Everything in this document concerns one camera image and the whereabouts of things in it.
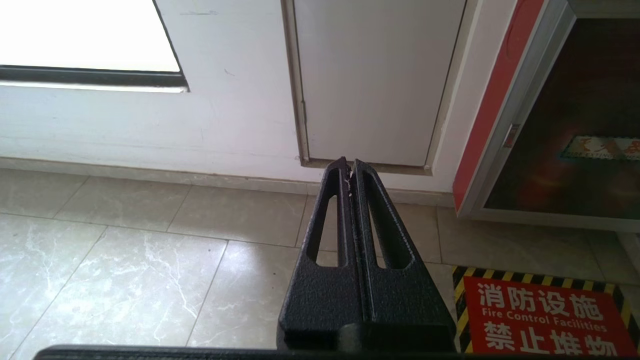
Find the bright window glass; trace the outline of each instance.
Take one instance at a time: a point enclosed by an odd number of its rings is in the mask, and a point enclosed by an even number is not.
[[[0,65],[180,70],[152,0],[0,0]]]

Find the white door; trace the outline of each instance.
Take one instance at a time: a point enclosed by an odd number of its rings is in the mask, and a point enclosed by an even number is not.
[[[295,0],[310,158],[424,166],[464,0]]]

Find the window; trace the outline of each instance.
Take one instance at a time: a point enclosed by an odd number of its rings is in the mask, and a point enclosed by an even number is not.
[[[0,1],[0,81],[186,89],[153,0]]]

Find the yellow and black hazard stripe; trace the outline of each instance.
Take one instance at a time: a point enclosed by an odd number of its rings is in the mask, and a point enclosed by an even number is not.
[[[608,293],[613,297],[618,312],[622,317],[622,322],[627,327],[631,341],[633,341],[638,354],[640,354],[640,331],[636,319],[631,314],[629,301],[625,300],[620,287],[600,281],[569,279],[566,277],[527,274],[523,272],[510,272],[502,270],[492,270],[483,268],[472,268],[466,266],[453,267],[453,286],[455,289],[456,314],[458,315],[458,336],[460,339],[460,350],[465,353],[474,351],[471,331],[469,329],[469,315],[467,313],[467,300],[465,296],[465,276],[483,277],[485,279],[505,280],[513,282],[524,282],[527,284],[541,284],[555,286],[558,288],[571,288],[595,291],[597,293]]]

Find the red sign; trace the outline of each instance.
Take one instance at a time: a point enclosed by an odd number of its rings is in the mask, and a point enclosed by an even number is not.
[[[636,356],[606,293],[465,277],[475,353]]]

